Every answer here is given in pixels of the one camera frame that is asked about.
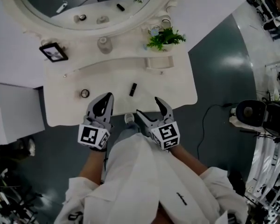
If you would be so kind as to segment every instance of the white wall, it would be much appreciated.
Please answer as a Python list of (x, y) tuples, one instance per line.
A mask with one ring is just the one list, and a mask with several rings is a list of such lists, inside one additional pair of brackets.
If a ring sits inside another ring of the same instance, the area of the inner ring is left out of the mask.
[(190, 50), (245, 1), (180, 0), (172, 8), (173, 25), (186, 34), (186, 46)]
[[(193, 48), (245, 0), (181, 0), (174, 8), (174, 25)], [(44, 84), (43, 54), (38, 39), (22, 34), (19, 24), (3, 10), (0, 0), (0, 82), (26, 87)]]
[(36, 88), (43, 85), (44, 55), (40, 42), (3, 9), (0, 0), (0, 83)]
[(38, 91), (31, 88), (0, 84), (0, 144), (44, 130)]

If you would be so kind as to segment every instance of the vanity table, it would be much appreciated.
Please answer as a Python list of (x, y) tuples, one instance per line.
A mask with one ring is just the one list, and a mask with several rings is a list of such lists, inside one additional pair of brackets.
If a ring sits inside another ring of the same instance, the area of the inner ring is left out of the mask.
[[(28, 0), (2, 0), (7, 12), (30, 33), (40, 46), (56, 42), (68, 60), (52, 63), (44, 57), (44, 100), (50, 126), (77, 125), (83, 121), (88, 104), (98, 95), (112, 92), (113, 115), (159, 111), (154, 97), (172, 108), (191, 105), (197, 93), (188, 51), (184, 44), (157, 52), (146, 48), (148, 32), (170, 26), (170, 9), (178, 0), (111, 0), (74, 7), (47, 17)], [(117, 3), (126, 7), (120, 12)], [(85, 21), (74, 16), (85, 15)], [(100, 16), (109, 21), (97, 24)], [(103, 54), (97, 41), (109, 37), (113, 49)], [(134, 96), (129, 96), (133, 83)], [(81, 97), (87, 89), (89, 97)]]

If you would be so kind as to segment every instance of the small jar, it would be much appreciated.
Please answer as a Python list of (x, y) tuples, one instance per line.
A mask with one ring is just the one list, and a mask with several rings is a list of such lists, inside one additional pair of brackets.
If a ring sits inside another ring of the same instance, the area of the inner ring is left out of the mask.
[(113, 49), (111, 39), (106, 36), (99, 38), (98, 48), (103, 54), (109, 54)]

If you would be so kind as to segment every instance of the gray floor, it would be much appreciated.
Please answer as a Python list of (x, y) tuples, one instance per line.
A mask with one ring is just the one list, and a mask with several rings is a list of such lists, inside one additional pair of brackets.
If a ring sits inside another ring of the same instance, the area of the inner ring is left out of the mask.
[[(174, 110), (174, 117), (181, 132), (182, 145), (197, 155), (196, 147), (202, 137), (202, 117), (207, 108), (212, 104), (256, 99), (256, 91), (247, 50), (232, 16), (197, 44), (189, 52), (189, 57), (198, 102)], [(42, 90), (40, 98), (44, 115)], [(247, 179), (256, 139), (251, 134), (240, 133), (228, 122), (229, 109), (214, 107), (206, 116), (200, 160), (208, 166), (240, 171)], [(112, 123), (115, 128), (109, 144), (116, 140), (124, 127), (123, 116), (112, 117)], [(36, 156), (27, 158), (18, 167), (34, 190), (45, 196), (37, 204), (41, 223), (54, 221), (64, 201), (68, 178), (79, 173), (88, 156), (89, 149), (77, 143), (77, 132), (78, 126), (46, 125), (46, 131), (34, 135)]]

